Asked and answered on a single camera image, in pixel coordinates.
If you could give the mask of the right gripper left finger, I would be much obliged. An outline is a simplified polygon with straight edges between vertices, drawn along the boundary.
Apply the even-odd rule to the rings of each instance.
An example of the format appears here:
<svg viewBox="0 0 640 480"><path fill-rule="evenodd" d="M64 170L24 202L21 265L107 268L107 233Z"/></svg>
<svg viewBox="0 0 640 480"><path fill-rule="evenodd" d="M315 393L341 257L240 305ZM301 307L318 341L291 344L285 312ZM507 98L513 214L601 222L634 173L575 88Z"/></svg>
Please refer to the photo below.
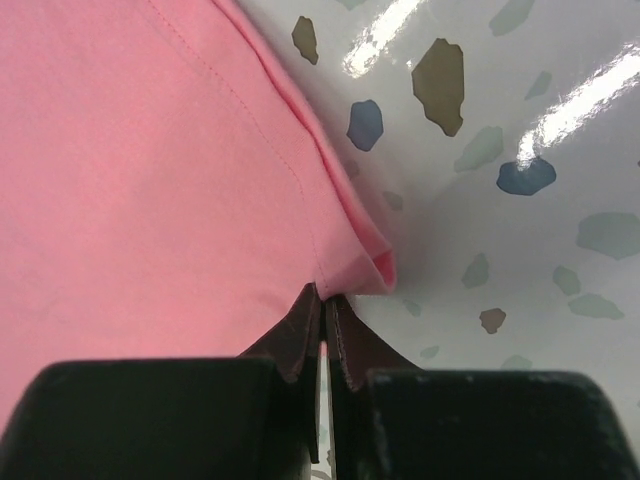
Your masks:
<svg viewBox="0 0 640 480"><path fill-rule="evenodd" d="M306 479L319 460L323 305L306 285L233 358L67 361L29 384L5 479Z"/></svg>

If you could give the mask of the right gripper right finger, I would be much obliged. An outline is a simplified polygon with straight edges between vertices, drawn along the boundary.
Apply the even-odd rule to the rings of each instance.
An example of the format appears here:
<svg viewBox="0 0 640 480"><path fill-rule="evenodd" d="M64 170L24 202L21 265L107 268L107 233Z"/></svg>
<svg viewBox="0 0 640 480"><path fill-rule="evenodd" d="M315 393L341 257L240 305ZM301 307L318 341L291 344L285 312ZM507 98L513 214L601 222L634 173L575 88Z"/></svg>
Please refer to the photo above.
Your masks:
<svg viewBox="0 0 640 480"><path fill-rule="evenodd" d="M635 479L603 390L566 371L427 370L324 307L338 479Z"/></svg>

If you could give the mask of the pink t shirt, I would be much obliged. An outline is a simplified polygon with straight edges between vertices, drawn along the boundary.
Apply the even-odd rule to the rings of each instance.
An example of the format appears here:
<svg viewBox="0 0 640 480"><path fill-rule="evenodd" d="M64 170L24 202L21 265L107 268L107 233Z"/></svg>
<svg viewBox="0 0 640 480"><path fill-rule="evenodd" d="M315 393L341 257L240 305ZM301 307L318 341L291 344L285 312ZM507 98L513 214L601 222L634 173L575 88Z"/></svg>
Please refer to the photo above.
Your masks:
<svg viewBox="0 0 640 480"><path fill-rule="evenodd" d="M1 5L1 414L64 360L233 356L390 244L231 1Z"/></svg>

